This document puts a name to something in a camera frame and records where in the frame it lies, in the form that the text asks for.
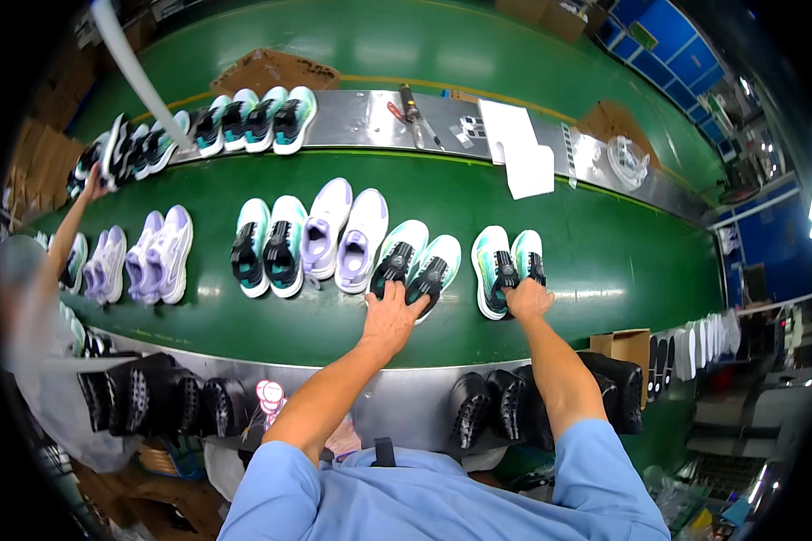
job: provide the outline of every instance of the white pipe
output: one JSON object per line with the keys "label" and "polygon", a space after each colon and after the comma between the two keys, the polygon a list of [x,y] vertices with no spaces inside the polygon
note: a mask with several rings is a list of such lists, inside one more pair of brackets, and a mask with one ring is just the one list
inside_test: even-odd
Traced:
{"label": "white pipe", "polygon": [[168,135],[171,135],[177,145],[185,149],[190,148],[192,143],[189,142],[189,137],[177,125],[169,112],[169,108],[165,106],[162,98],[153,88],[151,80],[147,78],[147,73],[141,68],[135,53],[132,52],[124,30],[120,28],[118,16],[114,14],[111,1],[94,0],[90,12],[96,22],[99,34],[102,36],[102,41],[106,43],[111,57],[118,64],[118,68],[120,68],[127,82],[130,83],[132,90],[135,91],[141,102],[147,106],[153,118],[159,120],[162,128],[165,129]]}
{"label": "white pipe", "polygon": [[757,212],[763,211],[764,209],[766,209],[768,207],[771,207],[771,206],[773,206],[774,204],[776,204],[778,202],[782,202],[782,201],[786,200],[789,197],[796,196],[799,191],[800,191],[800,187],[795,186],[795,187],[789,189],[788,191],[784,192],[781,196],[774,197],[773,199],[769,200],[768,202],[762,202],[757,207],[752,207],[748,211],[740,212],[739,214],[733,215],[730,218],[726,218],[725,220],[722,220],[721,222],[714,223],[713,225],[710,226],[710,229],[718,229],[718,228],[724,227],[725,225],[727,225],[729,223],[737,222],[738,220],[740,220],[742,218],[745,218],[745,217],[751,216],[751,215],[753,215],[753,214],[755,214]]}
{"label": "white pipe", "polygon": [[796,305],[798,302],[803,302],[804,300],[809,300],[810,298],[812,298],[812,293],[809,293],[808,295],[804,295],[802,297],[792,298],[791,300],[783,300],[782,302],[774,302],[773,304],[767,305],[765,307],[749,308],[747,310],[740,310],[739,312],[737,312],[737,317],[746,316],[746,315],[749,315],[750,313],[763,312],[765,310],[772,310],[773,308],[781,308],[781,307],[787,307],[788,305]]}

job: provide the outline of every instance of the forearm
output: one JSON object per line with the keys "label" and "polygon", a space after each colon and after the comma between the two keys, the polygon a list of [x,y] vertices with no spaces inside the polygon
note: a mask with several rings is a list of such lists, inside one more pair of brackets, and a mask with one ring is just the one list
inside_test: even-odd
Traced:
{"label": "forearm", "polygon": [[47,272],[49,276],[47,278],[50,280],[59,279],[63,273],[66,258],[69,257],[69,252],[73,248],[75,234],[78,232],[78,225],[81,223],[81,217],[84,215],[89,199],[87,192],[82,192],[72,209],[66,213],[63,222],[57,228],[57,233],[54,234],[54,241],[51,243],[51,248],[48,249]]}
{"label": "forearm", "polygon": [[541,317],[521,320],[520,325],[554,437],[584,419],[607,420],[595,378],[577,353]]}
{"label": "forearm", "polygon": [[343,421],[357,394],[389,360],[383,348],[362,339],[301,385],[262,442],[285,441],[318,462],[325,441]]}

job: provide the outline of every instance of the white paper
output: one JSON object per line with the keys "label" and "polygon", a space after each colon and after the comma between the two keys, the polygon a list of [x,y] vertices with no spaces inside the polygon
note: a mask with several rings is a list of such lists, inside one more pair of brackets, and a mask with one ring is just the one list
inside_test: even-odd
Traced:
{"label": "white paper", "polygon": [[494,164],[506,163],[505,149],[512,146],[533,147],[539,144],[532,130],[529,113],[524,107],[499,103],[498,101],[478,100],[481,119],[487,134],[487,146]]}
{"label": "white paper", "polygon": [[507,147],[506,174],[514,199],[551,193],[553,150],[543,145]]}

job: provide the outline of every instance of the blue cabinet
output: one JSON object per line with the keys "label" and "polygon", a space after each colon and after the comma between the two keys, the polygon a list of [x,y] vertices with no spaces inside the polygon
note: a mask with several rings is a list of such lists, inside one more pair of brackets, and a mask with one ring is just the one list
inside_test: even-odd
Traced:
{"label": "blue cabinet", "polygon": [[596,34],[630,68],[664,92],[718,145],[725,140],[697,96],[725,76],[692,23],[668,0],[620,0]]}

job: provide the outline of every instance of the light blue shirt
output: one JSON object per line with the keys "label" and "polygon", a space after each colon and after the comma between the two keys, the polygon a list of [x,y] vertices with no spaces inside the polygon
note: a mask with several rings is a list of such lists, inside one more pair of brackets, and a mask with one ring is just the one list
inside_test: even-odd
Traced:
{"label": "light blue shirt", "polygon": [[376,450],[364,449],[319,471],[292,445],[266,443],[218,540],[670,539],[605,421],[581,421],[557,442],[553,504],[472,481],[444,454],[394,455],[397,468],[370,468]]}

